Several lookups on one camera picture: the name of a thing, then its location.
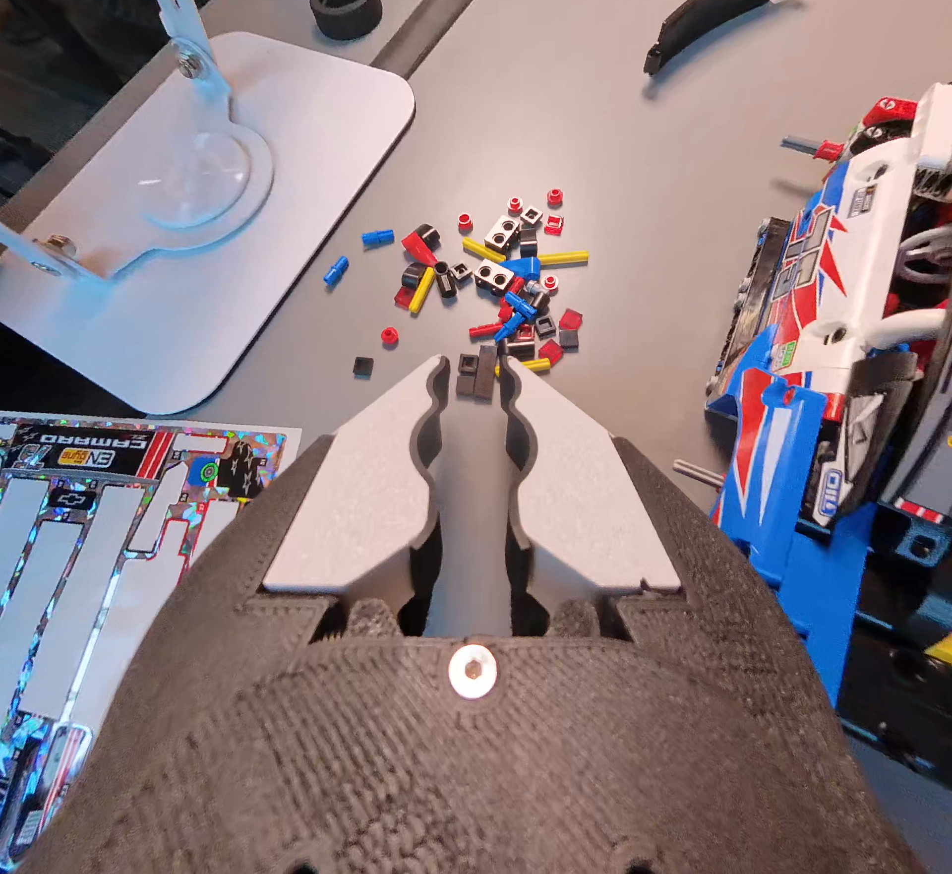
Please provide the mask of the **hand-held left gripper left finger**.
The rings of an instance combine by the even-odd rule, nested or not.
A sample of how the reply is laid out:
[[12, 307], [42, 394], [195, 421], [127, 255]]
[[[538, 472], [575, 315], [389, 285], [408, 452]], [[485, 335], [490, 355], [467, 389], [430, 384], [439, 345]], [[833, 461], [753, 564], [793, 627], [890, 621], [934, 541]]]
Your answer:
[[434, 355], [333, 435], [263, 579], [269, 593], [428, 603], [442, 564], [430, 467], [449, 360]]

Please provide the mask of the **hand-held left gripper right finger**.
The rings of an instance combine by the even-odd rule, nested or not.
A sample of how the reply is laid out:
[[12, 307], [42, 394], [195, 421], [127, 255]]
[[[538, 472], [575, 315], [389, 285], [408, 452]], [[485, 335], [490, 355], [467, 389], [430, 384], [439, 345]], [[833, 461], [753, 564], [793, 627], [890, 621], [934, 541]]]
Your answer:
[[682, 582], [612, 435], [560, 392], [501, 358], [506, 453], [516, 468], [508, 518], [527, 553], [527, 591], [566, 601], [675, 594]]

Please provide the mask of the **holographic sticker sheet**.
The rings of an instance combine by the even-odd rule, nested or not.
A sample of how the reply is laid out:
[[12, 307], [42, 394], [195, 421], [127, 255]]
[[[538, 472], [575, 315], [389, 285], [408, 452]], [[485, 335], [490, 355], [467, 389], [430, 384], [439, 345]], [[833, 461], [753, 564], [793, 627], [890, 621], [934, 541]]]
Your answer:
[[301, 436], [2, 411], [2, 872], [63, 803], [159, 609]]

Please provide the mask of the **black lego tire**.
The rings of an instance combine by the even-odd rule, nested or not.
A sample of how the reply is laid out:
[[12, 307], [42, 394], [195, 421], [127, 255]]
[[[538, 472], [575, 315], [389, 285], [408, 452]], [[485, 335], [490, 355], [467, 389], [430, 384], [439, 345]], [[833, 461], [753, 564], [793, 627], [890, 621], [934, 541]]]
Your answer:
[[383, 18], [381, 0], [308, 0], [319, 31], [348, 42], [371, 33]]

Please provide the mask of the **lego race car model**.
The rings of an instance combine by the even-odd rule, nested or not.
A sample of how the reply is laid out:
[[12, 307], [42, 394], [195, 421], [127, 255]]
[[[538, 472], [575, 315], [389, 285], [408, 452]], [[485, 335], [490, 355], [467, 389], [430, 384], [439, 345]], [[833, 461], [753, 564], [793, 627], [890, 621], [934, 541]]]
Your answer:
[[950, 787], [951, 87], [879, 99], [790, 221], [763, 222], [706, 413], [712, 520], [846, 731]]

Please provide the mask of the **pile of small lego pieces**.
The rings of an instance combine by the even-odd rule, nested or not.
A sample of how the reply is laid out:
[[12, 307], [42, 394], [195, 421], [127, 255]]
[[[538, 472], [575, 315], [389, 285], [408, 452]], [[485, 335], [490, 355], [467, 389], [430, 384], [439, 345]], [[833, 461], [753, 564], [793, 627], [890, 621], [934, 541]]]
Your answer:
[[482, 238], [469, 214], [459, 215], [459, 246], [422, 223], [361, 235], [360, 251], [338, 257], [323, 280], [333, 312], [309, 340], [320, 382], [369, 381], [379, 359], [408, 370], [426, 352], [458, 359], [457, 394], [487, 400], [499, 375], [497, 354], [545, 375], [578, 346], [581, 314], [552, 311], [559, 289], [554, 269], [589, 263], [589, 251], [540, 251], [540, 235], [559, 235], [563, 217], [519, 196], [508, 199]]

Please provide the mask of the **white book stand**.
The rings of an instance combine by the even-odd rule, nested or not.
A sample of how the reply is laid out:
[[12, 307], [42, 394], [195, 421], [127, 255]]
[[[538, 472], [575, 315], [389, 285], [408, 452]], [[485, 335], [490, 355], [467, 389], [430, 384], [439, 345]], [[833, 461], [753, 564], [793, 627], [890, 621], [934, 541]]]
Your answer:
[[224, 380], [410, 124], [397, 74], [157, 0], [177, 65], [41, 214], [2, 323], [151, 414]]

